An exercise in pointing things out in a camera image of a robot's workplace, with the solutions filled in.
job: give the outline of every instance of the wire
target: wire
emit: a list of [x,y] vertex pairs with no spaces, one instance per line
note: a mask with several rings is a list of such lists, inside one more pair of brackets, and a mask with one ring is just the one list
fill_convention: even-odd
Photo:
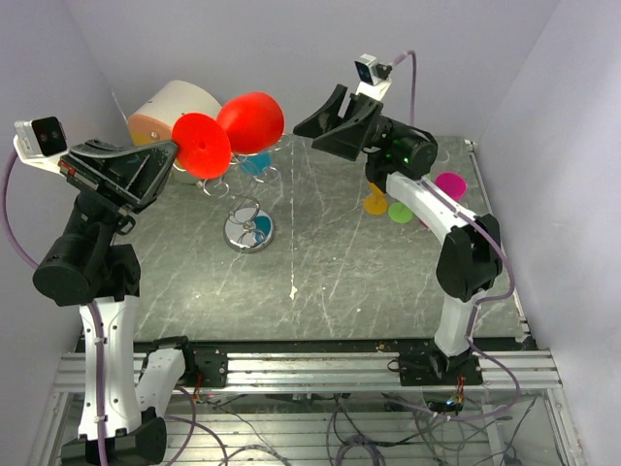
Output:
[[268,443],[268,441],[267,441],[267,440],[265,440],[263,437],[261,437],[261,436],[259,435],[259,433],[256,431],[256,429],[254,428],[254,426],[252,425],[252,423],[251,423],[250,421],[245,420],[243,417],[241,417],[240,415],[238,415],[238,414],[236,414],[236,413],[231,413],[230,411],[227,411],[227,410],[225,410],[224,408],[222,408],[222,406],[224,406],[225,404],[228,404],[228,403],[224,403],[222,406],[219,406],[217,403],[211,403],[211,402],[209,402],[209,401],[208,401],[208,404],[209,404],[209,405],[211,405],[211,406],[213,406],[214,408],[218,408],[219,410],[221,410],[223,413],[226,413],[227,415],[235,416],[235,417],[236,417],[237,419],[239,419],[241,422],[243,422],[243,423],[247,424],[247,425],[250,427],[250,429],[252,429],[252,432],[254,432],[254,435],[256,435],[256,436],[257,436],[257,438],[258,438],[261,442],[263,442],[263,443],[266,445],[266,447],[268,447],[269,449],[274,449],[274,447],[272,447],[272,446]]
[[[416,429],[418,430],[418,432],[423,432],[423,429],[420,427],[420,424],[418,423],[418,414],[417,413],[413,413],[413,414],[414,414],[414,423],[416,424]],[[420,438],[423,441],[423,443],[425,444],[425,447],[427,447],[429,452],[432,454],[432,457],[434,458],[434,460],[440,463],[441,460],[438,458],[438,454],[436,453],[436,449],[431,444],[431,442],[429,440],[427,440],[427,438],[423,434],[421,434]]]
[[86,305],[93,319],[95,331],[95,411],[97,413],[97,450],[99,452],[99,464],[108,466],[106,453],[106,374],[104,370],[104,324],[97,304],[93,301]]
[[7,160],[7,164],[4,168],[4,177],[2,179],[2,227],[4,228],[4,232],[7,235],[9,243],[17,253],[19,257],[23,259],[23,261],[28,264],[33,269],[36,269],[39,264],[28,255],[16,238],[16,235],[13,233],[13,228],[11,228],[11,224],[9,223],[9,214],[7,210],[7,193],[9,191],[9,179],[11,177],[11,172],[13,172],[13,167],[15,166],[17,161],[17,152],[15,149],[9,155],[9,160]]
[[[462,434],[462,445],[465,445],[467,441],[466,441],[466,432],[464,432],[463,424],[461,422],[458,422],[457,427],[459,428],[459,432]],[[462,452],[461,449],[457,450],[457,457],[456,457],[457,466],[459,466],[459,455],[461,452]]]
[[[33,269],[36,269],[39,264],[21,247],[21,244],[16,238],[16,235],[9,223],[9,213],[7,210],[7,194],[9,191],[9,179],[13,172],[13,167],[17,161],[17,152],[15,149],[9,155],[7,165],[4,170],[4,177],[2,181],[2,226],[9,239],[9,243],[21,257],[26,264]],[[104,371],[104,326],[102,324],[101,314],[97,308],[95,302],[86,305],[90,311],[90,316],[93,320],[95,336],[97,338],[95,344],[95,359],[96,359],[96,373],[95,373],[95,410],[97,413],[97,451],[99,453],[99,464],[101,466],[108,466],[108,455],[106,453],[106,413],[105,404],[106,397],[104,395],[105,387],[105,371]]]
[[383,442],[383,441],[371,440],[371,439],[369,439],[369,437],[367,437],[364,433],[362,433],[360,431],[358,426],[354,423],[354,421],[351,419],[351,417],[349,416],[349,414],[345,410],[344,406],[343,405],[339,405],[337,407],[336,415],[332,417],[332,429],[334,430],[334,433],[335,433],[336,437],[339,439],[339,441],[342,444],[345,443],[345,440],[341,437],[341,435],[337,431],[337,416],[338,416],[339,412],[342,412],[345,415],[345,417],[347,417],[347,420],[349,421],[349,423],[351,424],[351,426],[354,428],[354,430],[356,431],[356,433],[358,435],[365,437],[365,439],[367,439],[367,443],[373,444],[376,447],[382,447],[382,448],[390,449],[390,448],[398,447],[398,446],[401,446],[401,445],[416,445],[416,442],[410,442],[410,440],[411,439],[415,439],[416,437],[420,437],[421,436],[421,433],[417,432],[415,434],[408,435],[404,439],[401,439],[401,440],[399,440],[397,442]]
[[[287,458],[285,458],[284,456],[279,455],[273,449],[268,449],[267,447],[263,447],[262,445],[246,445],[245,447],[241,447],[240,449],[236,449],[235,451],[233,451],[226,458],[226,460],[228,461],[233,456],[236,456],[236,455],[238,455],[239,453],[241,453],[243,451],[249,451],[251,449],[258,449],[259,451],[263,451],[264,453],[268,453],[269,455],[273,456],[275,459],[280,461],[282,464],[284,464],[284,466],[291,466],[291,463],[289,462],[289,460]],[[225,464],[224,461],[222,461],[220,464],[218,464],[218,466],[222,466],[222,464]]]
[[409,125],[414,126],[414,98],[416,96],[416,52],[414,50],[408,50],[397,56],[390,66],[395,68],[399,63],[404,61],[408,56],[411,56],[411,92],[409,96]]
[[244,398],[245,396],[247,396],[247,395],[238,395],[235,398],[232,398],[232,399],[230,399],[228,401],[225,401],[222,404],[219,404],[218,402],[214,402],[214,401],[208,401],[207,403],[210,404],[210,405],[217,405],[218,408],[222,408],[223,406],[230,405],[231,403],[239,400],[240,398]]
[[515,426],[515,429],[513,430],[513,435],[511,435],[511,439],[508,441],[508,446],[503,450],[503,451],[499,451],[498,453],[493,453],[490,454],[489,456],[487,456],[484,459],[481,459],[480,461],[476,462],[475,464],[473,464],[473,466],[477,466],[478,464],[484,463],[485,461],[487,461],[488,459],[492,459],[494,456],[498,456],[499,454],[501,454],[503,456],[503,459],[501,460],[501,464],[503,464],[505,462],[505,454],[511,449],[511,447],[513,446],[513,442],[515,442],[515,437],[517,436],[518,431],[520,430],[520,427],[522,426],[522,422],[524,422],[524,419],[526,419],[526,416],[529,414],[529,412],[533,409],[533,407],[535,406],[535,403],[537,402],[537,398],[534,398],[533,401],[531,401],[531,404],[528,405],[528,408],[526,408],[526,411],[524,412],[524,415],[522,416],[522,418],[518,421],[517,425]]
[[[194,433],[194,427],[196,426],[196,403],[194,403],[194,397],[192,395],[190,395],[190,393],[183,388],[182,386],[178,387],[179,391],[185,395],[185,397],[190,401],[190,408],[192,410],[192,419],[190,421],[190,430],[187,433],[187,436],[185,437],[185,440],[183,441],[183,443],[181,444],[181,447],[179,448],[179,450],[177,450],[177,453],[175,453],[175,456],[173,456],[173,458],[166,463],[166,466],[171,466],[173,463],[175,463],[175,461],[177,461],[179,459],[179,457],[181,456],[181,454],[183,453],[183,451],[185,450],[185,448],[187,447],[187,445],[190,443],[190,439],[192,438],[192,434]],[[179,422],[185,422],[186,419],[182,419],[181,417],[176,417],[176,416],[166,416],[167,419],[170,420],[176,420]],[[215,437],[216,440],[218,440],[218,442],[221,444],[221,441],[219,440],[219,438],[217,437],[217,435],[213,434],[212,435]]]
[[374,466],[385,466],[386,460],[384,455],[381,454],[381,451],[379,451],[374,444],[369,443],[364,436],[360,435],[350,437],[345,441],[344,445],[339,447],[339,450],[337,451],[336,464],[343,464],[343,460],[345,459],[347,452],[355,447],[362,447],[365,449],[369,453]]

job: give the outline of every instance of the camera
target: camera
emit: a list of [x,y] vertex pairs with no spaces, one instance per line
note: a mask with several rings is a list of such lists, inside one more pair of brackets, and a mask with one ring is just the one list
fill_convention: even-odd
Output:
[[379,63],[379,60],[367,53],[363,54],[356,61],[356,71],[360,81],[368,85],[377,85],[388,79],[392,71],[390,65]]
[[21,152],[28,158],[50,157],[67,151],[62,125],[55,116],[15,123]]

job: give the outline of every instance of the purple cable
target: purple cable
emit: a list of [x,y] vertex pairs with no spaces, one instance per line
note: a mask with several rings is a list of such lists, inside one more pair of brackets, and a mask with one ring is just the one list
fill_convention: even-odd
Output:
[[93,301],[86,305],[90,311],[95,327],[95,409],[97,411],[97,450],[99,451],[99,464],[108,466],[108,454],[106,453],[106,405],[104,390],[106,387],[106,375],[104,373],[104,324],[101,320],[101,314],[97,308],[97,304]]
[[409,125],[414,126],[414,98],[416,96],[416,52],[408,50],[401,53],[397,58],[392,60],[390,66],[397,67],[399,63],[411,56],[411,93],[409,97]]
[[[11,177],[11,172],[13,172],[13,167],[15,166],[17,161],[17,152],[15,149],[9,155],[9,160],[7,160],[7,165],[4,169],[4,178],[2,182],[2,226],[4,228],[5,233],[7,234],[7,238],[9,239],[9,243],[11,246],[21,257],[26,264],[28,264],[33,269],[36,269],[39,264],[28,255],[28,253],[23,250],[19,241],[16,238],[16,235],[13,232],[13,228],[11,228],[11,224],[9,223],[9,214],[7,211],[7,192],[9,190],[9,178]],[[105,418],[105,409],[104,409],[104,349],[103,349],[103,337],[104,337],[104,327],[101,321],[101,315],[99,314],[99,310],[97,309],[97,305],[95,303],[87,304],[88,310],[90,311],[90,315],[93,319],[93,325],[95,326],[95,336],[99,339],[98,344],[96,345],[96,359],[97,359],[97,373],[96,373],[96,382],[95,382],[95,404],[97,410],[97,416],[100,418]],[[109,466],[108,465],[108,456],[106,455],[106,426],[104,422],[100,421],[97,423],[97,449],[99,450],[99,462],[101,466]]]
[[[183,453],[183,451],[185,450],[185,448],[187,447],[187,444],[190,443],[190,439],[192,438],[192,434],[194,433],[194,427],[196,426],[196,404],[194,403],[194,398],[192,398],[192,395],[190,395],[190,393],[183,388],[182,386],[178,386],[178,389],[181,393],[183,393],[188,400],[190,400],[190,408],[192,409],[192,419],[189,421],[190,423],[190,430],[187,433],[187,437],[185,437],[185,440],[183,441],[183,444],[181,445],[181,447],[179,448],[179,450],[177,451],[177,453],[175,453],[175,456],[173,456],[173,459],[171,459],[168,463],[166,463],[166,466],[171,466],[175,461],[177,461],[179,459],[179,457],[181,456],[181,454]],[[182,417],[176,417],[176,416],[166,416],[166,418],[170,419],[170,420],[176,420],[179,422],[186,422],[187,419],[183,419]],[[218,436],[215,435],[212,431],[210,431],[210,433],[213,435],[213,437],[220,443],[220,446],[223,447],[221,441],[219,440]]]
[[[194,407],[193,416],[196,417],[196,407]],[[189,440],[192,437],[192,431],[194,430],[194,427],[198,427],[199,429],[204,430],[205,432],[207,432],[208,434],[210,434],[212,437],[215,438],[215,440],[220,445],[220,449],[222,450],[222,454],[223,454],[223,457],[224,457],[224,459],[222,460],[222,462],[220,464],[224,464],[225,466],[228,466],[228,464],[229,464],[229,457],[230,456],[227,456],[226,447],[224,446],[224,443],[222,442],[222,440],[217,436],[217,434],[215,432],[213,432],[208,426],[203,425],[200,422],[197,422],[196,418],[186,419],[184,417],[177,417],[177,416],[166,416],[166,418],[170,419],[170,420],[174,420],[176,422],[184,422],[186,424],[190,424],[190,431],[187,433],[187,437],[185,439],[185,442],[183,442],[183,445],[181,446],[181,448],[179,449],[177,454],[175,456],[173,456],[173,459],[171,459],[168,463],[166,463],[166,466],[170,466],[175,461],[177,461],[177,458],[179,458],[181,453],[185,450],[185,447],[187,447],[187,444],[189,443]]]
[[[204,425],[198,424],[197,426],[207,430],[207,427],[205,427]],[[284,466],[291,466],[291,463],[289,462],[289,460],[287,458],[285,458],[284,456],[278,454],[275,450],[268,449],[267,447],[264,447],[262,445],[246,445],[245,447],[241,447],[239,449],[236,449],[235,451],[233,451],[226,458],[226,462],[222,461],[220,464],[218,464],[218,466],[222,466],[223,464],[227,465],[228,464],[228,460],[231,459],[233,456],[237,456],[242,451],[249,451],[251,449],[258,449],[259,451],[263,451],[265,453],[268,453],[269,455],[273,456],[275,459],[280,461],[282,464],[284,464]]]
[[341,403],[339,403],[335,410],[332,412],[332,416],[330,417],[330,419],[328,419],[328,428],[326,430],[326,452],[328,453],[328,461],[330,461],[330,466],[342,466],[347,452],[356,447],[363,448],[367,451],[369,457],[371,458],[373,466],[386,466],[386,460],[384,458],[384,455],[381,454],[381,451],[379,451],[376,445],[374,445],[372,442],[369,442],[369,439],[367,439],[362,434],[356,434],[349,437],[339,447],[336,460],[332,459],[332,454],[330,453],[330,426],[334,422],[337,413],[342,408],[343,407],[341,406]]
[[13,249],[17,252],[17,255],[23,259],[23,261],[28,264],[33,269],[36,269],[39,264],[35,262],[35,260],[28,255],[28,253],[23,250],[19,242],[17,241],[16,235],[13,233],[13,229],[9,224],[9,215],[7,211],[7,192],[9,190],[9,178],[11,177],[11,172],[13,171],[13,167],[17,161],[17,152],[15,149],[9,155],[9,160],[7,161],[7,165],[4,169],[4,178],[2,180],[2,226],[4,228],[4,232],[7,234],[7,238],[9,239],[9,243]]

